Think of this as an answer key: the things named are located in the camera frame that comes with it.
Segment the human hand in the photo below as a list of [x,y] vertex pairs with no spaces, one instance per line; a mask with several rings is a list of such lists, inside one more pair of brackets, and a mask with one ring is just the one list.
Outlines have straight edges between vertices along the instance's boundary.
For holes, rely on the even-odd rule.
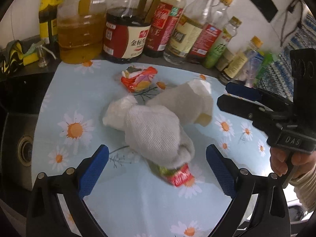
[[[288,166],[285,163],[287,154],[278,148],[270,148],[270,164],[272,170],[278,175],[285,175],[288,171]],[[316,152],[314,151],[311,155],[296,152],[292,156],[292,164],[294,166],[299,166],[297,172],[294,174],[293,179],[298,178],[311,171],[316,164]]]

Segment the tablecloth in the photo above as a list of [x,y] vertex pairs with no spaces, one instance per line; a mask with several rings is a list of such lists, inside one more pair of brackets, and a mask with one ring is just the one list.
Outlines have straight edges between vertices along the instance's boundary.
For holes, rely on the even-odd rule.
[[[184,127],[196,150],[189,163],[194,179],[178,188],[167,184],[152,173],[145,159],[126,147],[123,132],[102,124],[109,103],[126,94],[119,75],[128,66],[98,60],[82,65],[62,62],[58,66],[36,126],[32,181],[34,183],[39,172],[50,176],[61,174],[68,167],[76,168],[100,144],[105,144],[110,159],[91,195],[84,201],[108,236],[208,236],[231,199],[222,192],[206,161],[206,147],[215,144],[239,168],[267,176],[272,170],[266,136],[252,127],[249,120],[219,111],[215,103],[210,125]],[[214,101],[225,93],[225,87],[215,78],[153,66],[158,73],[151,87],[135,93],[140,104],[165,87],[171,88],[194,78],[211,84]],[[80,234],[63,196],[59,198],[70,229]]]

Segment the plastic bottle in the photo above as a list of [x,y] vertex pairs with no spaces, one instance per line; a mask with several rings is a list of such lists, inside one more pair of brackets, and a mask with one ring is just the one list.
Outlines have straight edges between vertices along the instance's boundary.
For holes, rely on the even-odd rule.
[[228,67],[230,62],[234,59],[235,54],[231,53],[227,48],[225,49],[222,56],[218,59],[215,67],[219,72],[222,72],[224,69]]
[[54,53],[58,52],[57,6],[62,0],[41,0],[39,7],[40,38]]
[[63,0],[58,6],[60,58],[69,64],[89,62],[102,51],[105,0]]
[[206,58],[203,61],[203,66],[207,69],[213,67],[220,56],[224,53],[229,41],[237,35],[237,28],[241,25],[241,21],[232,17],[230,21],[224,26],[222,34],[216,39],[211,49],[206,54]]
[[195,0],[187,6],[164,52],[166,61],[180,64],[202,32],[214,0]]
[[194,43],[186,60],[191,63],[202,63],[215,40],[222,33],[225,24],[228,22],[227,8],[233,0],[220,0],[220,2],[212,7],[211,13],[207,17],[203,30]]
[[158,58],[163,55],[163,51],[185,6],[185,0],[160,1],[147,36],[144,47],[145,55],[152,58]]
[[247,47],[241,50],[236,57],[231,61],[227,68],[225,68],[218,77],[218,80],[226,85],[231,81],[245,65],[245,63],[256,56],[257,50],[262,46],[263,42],[254,36],[248,43]]

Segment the white wall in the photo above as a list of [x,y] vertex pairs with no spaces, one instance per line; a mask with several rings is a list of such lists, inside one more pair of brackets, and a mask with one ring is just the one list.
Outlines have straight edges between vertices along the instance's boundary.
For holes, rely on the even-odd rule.
[[[228,15],[230,17],[236,16],[243,24],[239,28],[238,35],[229,44],[229,49],[232,52],[236,52],[254,35],[257,35],[264,42],[263,50],[271,50],[278,53],[282,49],[280,48],[279,36],[284,20],[284,11],[291,0],[273,0],[273,2],[279,12],[271,23],[268,23],[250,0],[233,1],[232,6],[228,10]],[[14,0],[0,22],[1,49],[5,48],[6,44],[14,39],[23,40],[39,34],[39,4],[40,0]],[[293,29],[298,18],[299,9],[296,8],[293,14],[289,14],[285,33]]]

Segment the blue patterned cloth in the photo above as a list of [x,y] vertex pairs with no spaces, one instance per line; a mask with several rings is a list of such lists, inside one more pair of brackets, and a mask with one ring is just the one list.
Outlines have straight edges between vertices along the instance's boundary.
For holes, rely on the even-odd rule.
[[316,20],[308,14],[302,22],[289,44],[280,52],[278,61],[267,67],[267,71],[258,83],[258,87],[266,89],[289,100],[293,100],[293,78],[290,50],[314,48],[316,49]]

